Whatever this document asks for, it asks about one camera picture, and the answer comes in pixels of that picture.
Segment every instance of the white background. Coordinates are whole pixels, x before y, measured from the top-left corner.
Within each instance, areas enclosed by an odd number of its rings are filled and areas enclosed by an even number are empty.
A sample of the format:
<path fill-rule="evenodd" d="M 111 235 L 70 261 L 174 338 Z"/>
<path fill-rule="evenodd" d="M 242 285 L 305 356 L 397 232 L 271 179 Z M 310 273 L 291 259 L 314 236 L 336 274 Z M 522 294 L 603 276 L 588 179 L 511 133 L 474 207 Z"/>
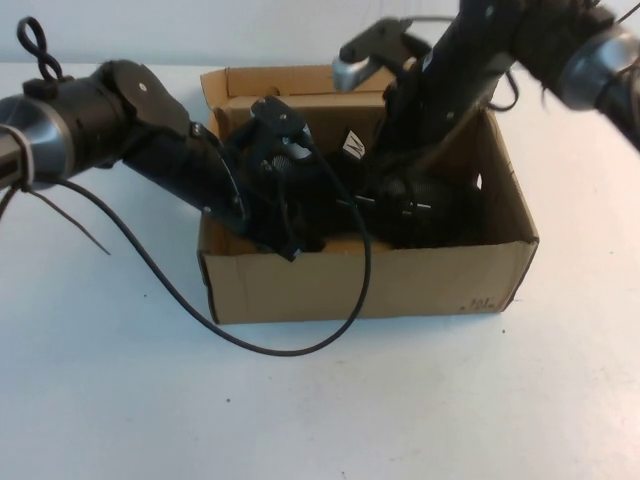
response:
<path fill-rule="evenodd" d="M 622 14 L 635 0 L 605 3 Z M 29 59 L 15 39 L 25 15 L 64 62 L 235 66 L 328 63 L 380 16 L 457 10 L 456 0 L 1 0 L 0 61 Z M 640 32 L 640 15 L 628 27 Z M 415 28 L 429 41 L 443 31 Z"/>

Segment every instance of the black plastic part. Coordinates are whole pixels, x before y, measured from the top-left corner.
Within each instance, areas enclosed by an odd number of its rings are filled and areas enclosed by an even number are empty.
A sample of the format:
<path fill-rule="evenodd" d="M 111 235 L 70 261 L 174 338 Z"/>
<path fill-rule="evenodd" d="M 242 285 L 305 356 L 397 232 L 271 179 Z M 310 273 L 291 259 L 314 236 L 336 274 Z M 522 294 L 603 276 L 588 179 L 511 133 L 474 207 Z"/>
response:
<path fill-rule="evenodd" d="M 58 95 L 58 82 L 34 78 L 22 84 L 22 92 L 37 100 L 53 100 Z"/>
<path fill-rule="evenodd" d="M 276 138 L 295 138 L 303 134 L 305 119 L 282 100 L 268 96 L 251 106 L 251 113 Z"/>
<path fill-rule="evenodd" d="M 169 94 L 151 70 L 128 60 L 109 62 L 102 68 L 110 77 L 113 89 L 139 122 L 167 128 L 183 137 L 189 134 L 189 112 Z"/>

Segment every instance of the black cable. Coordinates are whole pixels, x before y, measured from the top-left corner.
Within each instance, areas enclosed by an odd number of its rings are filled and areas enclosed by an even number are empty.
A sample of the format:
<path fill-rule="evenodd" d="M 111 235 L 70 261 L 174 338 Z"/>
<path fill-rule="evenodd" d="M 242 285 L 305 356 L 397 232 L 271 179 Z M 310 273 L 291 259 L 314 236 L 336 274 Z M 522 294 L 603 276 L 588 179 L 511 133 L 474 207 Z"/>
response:
<path fill-rule="evenodd" d="M 33 43 L 29 38 L 27 27 L 33 32 L 36 43 Z M 62 74 L 60 63 L 47 52 L 47 37 L 38 20 L 33 17 L 25 17 L 20 20 L 18 23 L 17 37 L 20 45 L 38 60 L 38 69 L 43 79 L 49 82 L 64 81 L 65 78 Z M 47 68 L 53 70 L 55 77 L 49 73 Z"/>
<path fill-rule="evenodd" d="M 512 110 L 513 107 L 515 107 L 518 103 L 518 100 L 520 100 L 520 87 L 518 87 L 518 82 L 516 82 L 516 79 L 513 77 L 513 72 L 511 70 L 509 70 L 506 74 L 507 77 L 507 81 L 509 82 L 509 85 L 511 86 L 511 90 L 513 91 L 513 103 L 511 103 L 510 105 L 507 105 L 506 107 L 502 107 L 500 105 L 496 105 L 495 103 L 489 103 L 489 110 L 492 110 L 494 112 L 500 112 L 500 113 L 505 113 L 508 112 L 509 110 Z"/>
<path fill-rule="evenodd" d="M 362 217 L 360 216 L 360 214 L 359 214 L 359 212 L 357 210 L 357 207 L 355 207 L 355 203 L 353 202 L 353 199 L 351 198 L 351 196 L 349 195 L 347 190 L 344 188 L 344 186 L 342 186 L 342 184 L 339 181 L 338 177 L 335 175 L 335 173 L 333 172 L 333 170 L 331 169 L 329 164 L 326 162 L 324 157 L 317 151 L 317 149 L 315 149 L 314 155 L 317 156 L 317 158 L 323 163 L 323 165 L 326 164 L 326 167 L 331 172 L 330 175 L 332 176 L 333 179 L 335 179 L 337 181 L 336 188 L 338 189 L 338 191 L 341 194 L 345 194 L 345 197 L 346 197 L 345 200 L 347 198 L 350 199 L 350 201 L 348 203 L 350 204 L 350 207 L 352 207 L 352 212 L 354 212 L 354 217 L 355 217 L 356 223 L 358 224 L 358 227 L 361 229 L 361 233 L 362 233 L 362 236 L 363 236 L 363 241 L 364 241 L 364 244 L 365 244 L 365 274 L 364 274 L 364 280 L 363 280 L 363 284 L 362 284 L 362 290 L 360 292 L 360 296 L 358 298 L 356 306 L 355 306 L 353 312 L 351 313 L 351 315 L 349 316 L 349 318 L 347 319 L 347 321 L 344 323 L 344 325 L 342 325 L 342 327 L 340 327 L 333 335 L 331 335 L 330 337 L 326 338 L 322 342 L 320 342 L 320 343 L 318 343 L 318 344 L 316 344 L 316 345 L 314 345 L 312 347 L 299 349 L 299 350 L 273 350 L 273 349 L 269 349 L 269 348 L 263 348 L 263 347 L 259 347 L 259 346 L 256 346 L 256 345 L 252 345 L 252 344 L 250 344 L 248 342 L 245 342 L 244 340 L 240 340 L 239 338 L 236 338 L 233 335 L 225 332 L 223 329 L 221 329 L 220 327 L 215 325 L 215 323 L 213 323 L 211 320 L 209 320 L 208 318 L 203 316 L 200 312 L 198 312 L 180 294 L 180 292 L 178 292 L 178 290 L 173 286 L 173 284 L 165 276 L 165 274 L 162 272 L 162 270 L 160 270 L 158 265 L 153 261 L 151 256 L 147 253 L 147 251 L 144 249 L 144 247 L 142 246 L 140 241 L 135 237 L 133 232 L 131 232 L 129 227 L 127 227 L 127 225 L 122 221 L 122 219 L 120 219 L 120 217 L 118 217 L 118 215 L 106 203 L 104 203 L 102 200 L 100 200 L 98 197 L 96 197 L 94 194 L 92 194 L 91 192 L 89 192 L 85 188 L 83 188 L 80 185 L 77 185 L 77 184 L 75 184 L 73 182 L 70 182 L 68 180 L 64 180 L 64 179 L 60 179 L 60 178 L 52 178 L 52 177 L 44 176 L 44 175 L 36 175 L 36 181 L 42 182 L 42 183 L 60 185 L 60 186 L 63 186 L 65 188 L 68 188 L 70 190 L 73 190 L 76 193 L 79 193 L 83 197 L 87 198 L 90 202 L 92 202 L 100 210 L 102 210 L 111 219 L 111 221 L 113 221 L 113 223 L 115 223 L 115 225 L 120 229 L 120 231 L 124 234 L 124 236 L 127 238 L 127 240 L 129 240 L 131 245 L 133 245 L 133 247 L 136 249 L 138 254 L 142 257 L 144 262 L 151 269 L 151 271 L 156 276 L 156 278 L 158 278 L 160 283 L 162 283 L 162 285 L 171 294 L 171 296 L 173 296 L 173 298 L 176 299 L 176 301 L 180 304 L 180 306 L 182 308 L 184 308 L 192 317 L 194 317 L 205 328 L 207 328 L 211 332 L 215 333 L 219 337 L 223 338 L 224 340 L 227 340 L 228 342 L 231 342 L 231 343 L 233 343 L 234 345 L 236 345 L 238 347 L 244 348 L 246 350 L 249 350 L 249 351 L 252 351 L 252 352 L 255 352 L 255 353 L 260 353 L 262 355 L 269 355 L 269 356 L 274 356 L 274 357 L 299 357 L 299 356 L 308 355 L 308 354 L 311 354 L 311 353 L 314 353 L 314 352 L 317 352 L 317 351 L 323 349 L 324 347 L 326 347 L 326 346 L 330 345 L 331 343 L 335 342 L 338 338 L 340 338 L 349 329 L 349 327 L 353 324 L 353 322 L 355 321 L 355 319 L 359 315 L 360 310 L 362 309 L 362 306 L 364 305 L 364 300 L 365 300 L 366 295 L 367 295 L 367 291 L 368 291 L 368 288 L 369 288 L 369 282 L 370 282 L 370 278 L 371 278 L 371 241 L 370 241 L 370 238 L 369 238 L 369 234 L 368 234 L 368 232 L 366 230 L 366 227 L 364 226 L 364 221 L 362 220 Z M 13 195 L 15 195 L 15 193 L 18 190 L 19 190 L 19 187 L 16 187 L 15 189 L 13 189 L 13 187 L 12 187 L 12 189 L 9 190 L 7 195 L 5 195 L 5 198 L 3 198 L 2 202 L 0 202 L 0 219 L 2 217 L 2 214 L 4 213 L 4 210 L 6 209 L 6 205 L 9 203 L 9 201 L 11 200 Z"/>
<path fill-rule="evenodd" d="M 4 215 L 4 212 L 7 211 L 7 207 L 9 206 L 11 199 L 13 199 L 15 194 L 18 193 L 19 191 L 20 191 L 20 185 L 15 183 L 11 185 L 11 187 L 9 187 L 9 190 L 7 190 L 7 193 L 5 193 L 4 197 L 2 197 L 2 200 L 0 200 L 0 220 L 2 220 L 2 216 Z"/>
<path fill-rule="evenodd" d="M 415 15 L 411 17 L 404 17 L 402 20 L 408 20 L 410 22 L 418 22 L 418 23 L 451 23 L 456 19 L 456 17 L 446 16 L 446 15 Z M 507 105 L 506 107 L 502 107 L 500 105 L 496 105 L 492 102 L 489 102 L 487 108 L 493 112 L 506 113 L 517 105 L 520 100 L 520 88 L 518 87 L 518 82 L 513 76 L 511 69 L 505 74 L 507 77 L 507 81 L 509 82 L 509 86 L 513 91 L 514 100 L 513 103 Z"/>
<path fill-rule="evenodd" d="M 627 18 L 629 18 L 631 15 L 633 15 L 634 13 L 636 13 L 636 11 L 638 11 L 638 9 L 640 8 L 640 2 L 636 3 L 635 6 L 633 6 L 627 13 L 625 13 L 624 15 L 622 15 L 618 20 L 616 20 L 617 24 L 621 24 L 622 22 L 624 22 Z"/>

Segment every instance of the box flap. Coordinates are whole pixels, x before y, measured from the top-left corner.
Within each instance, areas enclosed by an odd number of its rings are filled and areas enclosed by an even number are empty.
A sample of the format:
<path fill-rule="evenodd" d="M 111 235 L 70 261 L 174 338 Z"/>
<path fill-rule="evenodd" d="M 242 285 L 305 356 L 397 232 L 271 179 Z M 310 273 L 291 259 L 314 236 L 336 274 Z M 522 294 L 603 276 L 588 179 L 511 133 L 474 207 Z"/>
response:
<path fill-rule="evenodd" d="M 227 68 L 200 77 L 209 108 L 224 106 L 230 98 L 266 95 L 336 95 L 349 97 L 358 93 L 381 93 L 394 80 L 381 69 L 354 92 L 336 93 L 330 65 L 297 67 Z"/>

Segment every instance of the wire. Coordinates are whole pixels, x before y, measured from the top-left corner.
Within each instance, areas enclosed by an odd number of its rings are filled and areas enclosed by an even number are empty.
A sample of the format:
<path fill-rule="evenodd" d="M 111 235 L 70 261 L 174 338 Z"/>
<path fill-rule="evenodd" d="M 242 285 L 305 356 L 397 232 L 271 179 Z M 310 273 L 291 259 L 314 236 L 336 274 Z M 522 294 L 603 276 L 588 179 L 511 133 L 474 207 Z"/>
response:
<path fill-rule="evenodd" d="M 511 86 L 511 90 L 513 91 L 513 103 L 511 103 L 510 105 L 507 105 L 506 107 L 502 107 L 500 105 L 496 105 L 495 103 L 489 103 L 489 110 L 492 110 L 494 112 L 500 112 L 500 113 L 505 113 L 508 112 L 509 110 L 512 110 L 513 107 L 515 107 L 518 103 L 518 100 L 520 100 L 520 88 L 518 87 L 518 82 L 516 82 L 516 79 L 513 77 L 513 72 L 511 70 L 509 70 L 505 76 L 507 77 L 507 81 L 509 82 L 509 85 Z"/>
<path fill-rule="evenodd" d="M 626 19 L 628 19 L 631 15 L 633 15 L 634 13 L 636 13 L 638 11 L 638 9 L 640 8 L 640 2 L 636 3 L 635 6 L 633 6 L 627 13 L 625 13 L 624 15 L 622 15 L 618 20 L 616 20 L 616 23 L 619 25 L 622 22 L 624 22 Z"/>
<path fill-rule="evenodd" d="M 323 164 L 326 163 L 326 160 L 324 159 L 324 157 L 322 157 L 319 154 L 319 152 L 317 152 L 316 155 L 317 155 L 317 158 L 319 158 L 320 161 L 323 162 Z M 328 163 L 326 163 L 326 166 L 327 166 L 327 168 L 329 170 L 331 170 L 331 167 L 329 166 Z M 333 174 L 332 177 L 337 180 L 336 188 L 339 191 L 341 191 L 341 193 L 346 193 L 346 196 L 348 198 L 350 198 L 350 195 L 348 194 L 348 192 L 346 191 L 344 186 L 342 186 L 342 184 L 338 180 L 338 178 L 335 175 L 335 173 L 333 173 L 333 170 L 331 170 L 331 173 Z M 269 355 L 269 356 L 273 356 L 273 357 L 299 357 L 299 356 L 308 355 L 308 354 L 317 352 L 317 351 L 325 348 L 326 346 L 330 345 L 331 343 L 335 342 L 338 338 L 340 338 L 349 329 L 349 327 L 351 327 L 351 325 L 353 324 L 353 322 L 355 321 L 355 319 L 359 315 L 360 310 L 362 309 L 362 306 L 364 305 L 364 300 L 365 300 L 366 295 L 367 295 L 367 291 L 368 291 L 368 288 L 369 288 L 369 282 L 370 282 L 370 278 L 371 278 L 371 241 L 370 241 L 370 238 L 369 238 L 369 235 L 367 233 L 366 228 L 364 228 L 364 221 L 360 217 L 360 214 L 358 213 L 357 208 L 355 209 L 355 215 L 354 216 L 356 217 L 356 223 L 358 223 L 358 226 L 363 229 L 363 230 L 361 230 L 361 232 L 362 232 L 362 235 L 363 235 L 363 240 L 365 242 L 365 275 L 364 275 L 362 290 L 360 292 L 360 296 L 358 298 L 358 301 L 356 303 L 356 306 L 355 306 L 353 312 L 349 316 L 348 320 L 342 325 L 342 327 L 340 327 L 333 335 L 331 335 L 330 337 L 326 338 L 325 340 L 323 340 L 322 342 L 320 342 L 320 343 L 318 343 L 318 344 L 316 344 L 314 346 L 311 346 L 311 347 L 308 347 L 308 348 L 304 348 L 304 349 L 299 349 L 299 350 L 273 350 L 273 349 L 269 349 L 269 348 L 259 347 L 259 346 L 253 345 L 251 343 L 245 342 L 244 340 L 241 340 L 241 339 L 239 339 L 237 337 L 234 337 L 233 335 L 225 332 L 223 329 L 218 327 L 214 322 L 212 322 L 211 320 L 206 318 L 200 312 L 198 312 L 180 294 L 180 292 L 175 288 L 175 286 L 173 286 L 171 281 L 166 277 L 166 275 L 162 272 L 162 270 L 160 270 L 160 267 L 158 267 L 158 265 L 153 261 L 153 259 L 149 255 L 149 253 L 145 250 L 145 248 L 142 246 L 140 241 L 135 237 L 133 232 L 131 232 L 129 227 L 127 227 L 127 225 L 122 221 L 122 219 L 120 219 L 120 217 L 118 217 L 118 215 L 106 203 L 104 203 L 102 200 L 100 200 L 98 197 L 96 197 L 93 193 L 89 192 L 88 190 L 86 190 L 85 188 L 81 187 L 80 185 L 77 185 L 77 184 L 75 184 L 73 182 L 70 182 L 69 180 L 64 180 L 64 179 L 60 179 L 60 178 L 52 178 L 52 177 L 44 176 L 44 175 L 37 175 L 36 176 L 36 180 L 38 182 L 42 182 L 42 183 L 60 185 L 62 187 L 65 187 L 65 188 L 68 188 L 70 190 L 73 190 L 74 192 L 82 195 L 83 197 L 88 199 L 90 202 L 92 202 L 94 205 L 96 205 L 120 229 L 120 231 L 124 234 L 124 236 L 127 238 L 127 240 L 129 240 L 131 245 L 135 248 L 135 250 L 138 252 L 138 254 L 142 257 L 142 259 L 147 264 L 147 266 L 151 269 L 151 271 L 156 276 L 156 278 L 167 289 L 167 291 L 171 294 L 171 296 L 173 296 L 173 298 L 175 298 L 175 300 L 180 304 L 180 306 L 182 308 L 184 308 L 192 317 L 194 317 L 205 328 L 207 328 L 208 330 L 210 330 L 211 332 L 213 332 L 217 336 L 221 337 L 222 339 L 224 339 L 224 340 L 226 340 L 228 342 L 231 342 L 231 343 L 233 343 L 234 345 L 236 345 L 238 347 L 244 348 L 245 350 L 249 350 L 249 351 L 252 351 L 252 352 L 255 352 L 255 353 L 259 353 L 259 354 L 262 354 L 262 355 Z M 2 214 L 4 213 L 4 210 L 6 209 L 7 205 L 9 204 L 9 201 L 11 200 L 11 198 L 15 195 L 15 193 L 18 190 L 19 190 L 19 187 L 12 187 L 7 192 L 7 194 L 2 199 L 2 201 L 0 202 L 0 219 L 2 218 Z M 353 202 L 353 199 L 351 199 L 351 201 L 349 203 L 350 203 L 351 206 L 353 206 L 355 208 L 355 203 Z"/>
<path fill-rule="evenodd" d="M 49 207 L 51 207 L 53 210 L 55 210 L 56 212 L 58 212 L 58 214 L 60 214 L 65 220 L 67 220 L 68 222 L 70 222 L 72 225 L 74 225 L 78 230 L 80 230 L 82 233 L 85 234 L 85 236 L 91 240 L 93 243 L 95 243 L 97 245 L 97 247 L 102 250 L 104 253 L 106 253 L 107 255 L 111 255 L 111 253 L 109 253 L 109 250 L 107 250 L 106 248 L 104 248 L 104 246 L 93 236 L 89 233 L 89 231 L 84 228 L 80 222 L 78 222 L 76 219 L 74 219 L 71 215 L 69 215 L 67 212 L 65 212 L 64 210 L 62 210 L 60 207 L 58 207 L 55 203 L 53 203 L 51 200 L 49 200 L 47 197 L 45 197 L 44 195 L 36 192 L 35 190 L 33 190 L 31 187 L 27 187 L 25 190 L 26 193 L 30 193 L 31 195 L 33 195 L 34 197 L 38 198 L 39 200 L 42 200 L 44 203 L 46 203 Z"/>

